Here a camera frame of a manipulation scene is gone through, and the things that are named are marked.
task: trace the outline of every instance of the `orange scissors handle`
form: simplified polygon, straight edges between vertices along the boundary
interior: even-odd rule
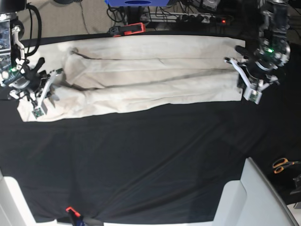
[[[287,158],[278,159],[277,161],[275,161],[273,163],[273,168],[275,169],[275,168],[277,168],[279,166],[282,166],[282,165],[284,165],[284,164],[286,164],[288,162],[289,162],[289,160]]]
[[[293,166],[295,164],[301,164],[301,161],[288,161],[287,158],[278,159],[273,163],[274,173],[281,173],[284,169]]]

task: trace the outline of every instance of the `cable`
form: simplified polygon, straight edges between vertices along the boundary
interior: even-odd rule
[[[149,6],[147,7],[147,9],[149,10],[150,22],[152,23],[152,18],[151,18],[151,9],[150,9],[150,7],[149,7]]]
[[[186,13],[185,10],[184,10],[184,8],[183,8],[183,4],[181,2],[180,2],[180,7],[182,9],[182,13]]]
[[[167,22],[167,24],[168,24],[168,18],[167,18],[167,16],[165,15],[165,13],[162,11],[162,8],[160,7],[160,10],[161,10],[161,12],[162,12],[162,14],[163,14],[163,17],[166,17],[166,22]]]
[[[28,11],[29,11],[29,16],[30,16],[30,35],[29,35],[29,44],[28,44],[27,54],[29,54],[29,49],[32,45],[32,27],[33,27],[32,11],[30,9],[28,9]]]
[[[174,7],[177,3],[174,3],[173,5],[171,6],[165,6],[164,9],[167,9],[167,8],[171,8],[171,7]]]
[[[86,20],[85,20],[85,15],[84,15],[84,8],[83,8],[83,5],[82,5],[81,2],[79,2],[79,6],[81,8],[81,17],[82,17],[83,22],[84,22],[85,30],[86,30],[87,34],[90,34],[90,32],[88,31],[88,28],[87,28],[87,24],[86,24]]]
[[[117,18],[117,14],[115,14],[115,12],[118,12],[120,14],[120,20],[118,20]],[[116,23],[121,23],[123,22],[124,25],[127,24],[126,20],[125,20],[125,13],[123,12],[123,10],[121,8],[113,8],[111,7],[110,5],[108,5],[108,8],[107,8],[107,16],[112,20],[114,21],[114,26],[116,26]]]
[[[190,6],[188,6],[188,12],[189,12],[189,9],[192,11],[192,13],[194,13],[193,10],[192,10],[192,8]]]
[[[299,36],[299,39],[301,39],[301,35],[299,34],[299,32],[296,29],[290,28],[290,30],[293,30],[297,33],[297,35]]]
[[[172,15],[172,16],[174,16],[174,14],[171,14],[170,12],[168,12],[168,11],[164,10],[162,7],[159,7],[159,8],[160,8],[160,10],[161,10],[161,11],[163,11],[163,12],[166,12],[166,13],[168,13],[169,15]]]
[[[189,6],[185,6],[185,12],[187,12],[188,16],[189,16]]]
[[[164,14],[163,12],[167,12],[167,11],[162,11],[162,14],[163,14],[163,16],[158,16],[157,15],[157,13],[158,13],[158,7],[156,7],[156,12],[155,12],[155,15],[156,15],[156,17],[158,17],[158,18],[167,18],[168,16],[175,16],[174,14],[171,14],[170,12],[167,12],[167,13],[169,13],[169,15],[166,15],[166,14]]]
[[[178,9],[179,9],[179,6],[178,6],[178,4],[174,4],[174,12],[178,12]]]
[[[33,6],[31,4],[27,4],[27,8],[29,10],[32,10],[35,13],[36,17],[37,17],[37,20],[38,20],[38,37],[37,37],[37,42],[36,42],[36,46],[34,47],[34,50],[32,52],[28,52],[27,54],[25,54],[25,59],[27,59],[27,57],[30,57],[30,56],[34,55],[38,51],[38,48],[41,45],[41,39],[42,39],[42,19],[41,19],[40,12],[35,6]]]
[[[292,7],[294,10],[296,10],[296,12],[301,16],[301,13],[294,7]]]
[[[217,23],[216,23],[216,18],[214,18],[214,25],[215,25],[215,33],[217,34]]]

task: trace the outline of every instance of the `floor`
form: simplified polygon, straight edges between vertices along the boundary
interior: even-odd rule
[[[58,37],[76,34],[104,33],[113,26],[113,22],[107,16],[107,5],[104,0],[83,0],[82,9],[87,25],[84,26],[82,9],[78,3],[62,6],[54,3],[53,0],[31,0],[41,14],[43,22],[42,37]],[[299,16],[294,9],[290,9],[292,16]],[[30,18],[27,10],[19,12],[19,18],[24,23],[25,35],[23,39],[29,39]],[[37,23],[34,20],[33,37],[37,36]],[[288,31],[288,38],[291,42],[301,44],[296,31]]]

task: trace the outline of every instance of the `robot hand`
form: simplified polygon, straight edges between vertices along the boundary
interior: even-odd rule
[[[27,53],[20,41],[24,26],[16,15],[16,11],[25,7],[34,11],[39,27],[37,44],[32,52]],[[60,69],[50,74],[38,72],[45,63],[44,58],[40,58],[34,67],[29,66],[27,57],[37,52],[42,35],[41,17],[36,7],[26,5],[26,0],[1,0],[0,12],[0,85],[3,89],[12,89],[9,93],[11,98],[27,98],[32,104],[33,115],[38,118],[47,113],[43,101],[51,96],[50,86],[63,71]]]
[[[259,47],[254,53],[242,46],[235,50],[244,59],[240,62],[225,58],[233,65],[244,82],[244,98],[259,104],[262,91],[273,83],[279,84],[272,75],[274,70],[284,66],[290,58],[291,49],[286,39],[288,26],[288,5],[286,0],[270,0],[263,6],[261,14],[264,24],[259,28]]]

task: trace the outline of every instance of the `black tablecloth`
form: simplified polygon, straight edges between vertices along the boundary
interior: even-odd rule
[[[0,167],[37,221],[73,206],[104,222],[212,221],[224,185],[251,156],[289,204],[301,167],[273,175],[279,157],[301,160],[301,48],[292,45],[281,86],[247,101],[165,105],[147,111],[23,123],[0,103]]]

